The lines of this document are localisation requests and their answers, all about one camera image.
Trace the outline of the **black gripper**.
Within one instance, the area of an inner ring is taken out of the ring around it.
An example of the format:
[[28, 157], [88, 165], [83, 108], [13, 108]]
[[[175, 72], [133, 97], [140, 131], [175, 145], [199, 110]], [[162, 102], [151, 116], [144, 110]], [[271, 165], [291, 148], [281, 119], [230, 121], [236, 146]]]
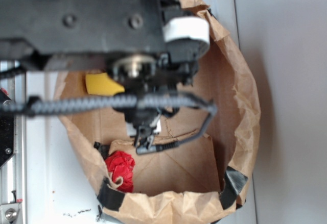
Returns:
[[176, 83], [150, 84], [149, 82], [130, 81], [123, 84], [124, 92], [119, 92], [117, 97], [126, 98], [135, 95], [138, 100], [146, 103], [136, 103], [134, 106], [115, 106], [114, 109], [125, 115], [127, 134], [134, 138], [133, 146], [138, 155], [158, 153], [179, 147], [199, 137], [194, 136], [181, 141], [173, 141], [167, 144], [153, 144], [155, 135], [161, 129], [160, 119], [162, 116], [171, 118], [175, 116], [181, 106], [188, 106], [186, 100], [197, 101], [198, 97], [189, 93], [181, 93]]

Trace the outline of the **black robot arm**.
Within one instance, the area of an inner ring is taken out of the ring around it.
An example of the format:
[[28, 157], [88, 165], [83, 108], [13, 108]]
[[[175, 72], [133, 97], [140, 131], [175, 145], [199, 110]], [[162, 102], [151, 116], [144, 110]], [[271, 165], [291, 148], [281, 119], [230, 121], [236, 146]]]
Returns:
[[[27, 71], [101, 69], [122, 85], [112, 95], [1, 105], [2, 115], [63, 115], [106, 107], [124, 113], [139, 155], [176, 148], [199, 138], [216, 107], [179, 92], [190, 85], [198, 60], [208, 51], [209, 24], [179, 0], [1, 0], [1, 60]], [[200, 131], [181, 141], [154, 144], [162, 116], [181, 107], [203, 109]]]

